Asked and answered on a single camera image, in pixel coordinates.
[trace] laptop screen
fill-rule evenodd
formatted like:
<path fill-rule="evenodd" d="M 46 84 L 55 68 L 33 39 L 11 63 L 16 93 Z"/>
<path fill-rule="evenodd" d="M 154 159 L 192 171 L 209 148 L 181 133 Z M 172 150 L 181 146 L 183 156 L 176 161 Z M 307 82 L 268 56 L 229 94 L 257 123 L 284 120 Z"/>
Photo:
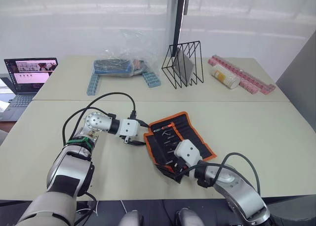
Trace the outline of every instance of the laptop screen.
<path fill-rule="evenodd" d="M 37 93 L 57 67 L 56 58 L 5 59 L 17 94 Z"/>

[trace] bottle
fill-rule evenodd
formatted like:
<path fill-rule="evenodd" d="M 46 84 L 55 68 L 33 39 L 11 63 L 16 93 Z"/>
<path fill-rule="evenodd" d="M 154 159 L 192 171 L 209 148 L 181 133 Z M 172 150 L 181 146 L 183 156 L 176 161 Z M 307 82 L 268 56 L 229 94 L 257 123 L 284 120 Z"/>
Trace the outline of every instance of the bottle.
<path fill-rule="evenodd" d="M 230 89 L 236 88 L 240 83 L 240 77 L 219 64 L 211 66 L 210 74 Z"/>

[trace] black pouch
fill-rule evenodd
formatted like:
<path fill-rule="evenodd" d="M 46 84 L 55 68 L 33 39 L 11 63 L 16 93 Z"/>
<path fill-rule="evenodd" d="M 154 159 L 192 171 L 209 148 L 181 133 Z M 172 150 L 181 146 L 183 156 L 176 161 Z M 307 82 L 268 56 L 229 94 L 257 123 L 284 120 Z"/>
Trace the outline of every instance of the black pouch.
<path fill-rule="evenodd" d="M 179 142 L 189 139 L 199 150 L 203 161 L 216 157 L 191 125 L 188 113 L 183 111 L 149 124 L 149 133 L 144 134 L 148 153 L 156 167 L 167 177 L 174 179 L 187 168 L 182 158 L 174 155 Z"/>

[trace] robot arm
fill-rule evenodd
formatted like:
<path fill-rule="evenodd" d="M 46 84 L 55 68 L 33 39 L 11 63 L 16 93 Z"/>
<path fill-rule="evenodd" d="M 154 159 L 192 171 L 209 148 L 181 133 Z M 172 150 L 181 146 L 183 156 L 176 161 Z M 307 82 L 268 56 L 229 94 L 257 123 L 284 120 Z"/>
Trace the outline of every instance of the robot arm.
<path fill-rule="evenodd" d="M 73 226 L 76 198 L 88 190 L 92 180 L 91 156 L 99 133 L 105 131 L 124 138 L 124 143 L 137 144 L 130 137 L 137 135 L 139 127 L 138 120 L 117 120 L 98 112 L 90 113 L 83 128 L 65 144 L 50 168 L 47 192 L 30 204 L 18 226 Z"/>
<path fill-rule="evenodd" d="M 188 167 L 205 163 L 199 150 L 188 139 L 179 143 L 174 154 L 178 158 L 183 158 Z M 219 167 L 215 166 L 196 168 L 189 171 L 189 177 L 197 179 L 198 184 L 205 187 L 213 181 L 218 169 Z M 225 197 L 230 208 L 242 219 L 244 225 L 256 226 L 269 221 L 270 211 L 260 195 L 231 170 L 223 168 L 213 187 Z"/>

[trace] wall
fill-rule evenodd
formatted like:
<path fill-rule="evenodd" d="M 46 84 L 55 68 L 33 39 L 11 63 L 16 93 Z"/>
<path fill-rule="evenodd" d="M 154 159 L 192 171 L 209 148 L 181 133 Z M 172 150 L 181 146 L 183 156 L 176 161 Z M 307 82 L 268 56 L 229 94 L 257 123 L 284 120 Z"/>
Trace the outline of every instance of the wall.
<path fill-rule="evenodd" d="M 141 31 L 155 52 L 164 53 L 166 14 L 167 0 L 0 0 L 0 60 L 62 59 L 113 47 L 121 52 L 126 48 L 121 29 Z"/>
<path fill-rule="evenodd" d="M 316 131 L 316 34 L 276 83 Z"/>
<path fill-rule="evenodd" d="M 253 57 L 276 81 L 316 29 L 316 0 L 189 0 L 181 42 L 202 55 Z"/>

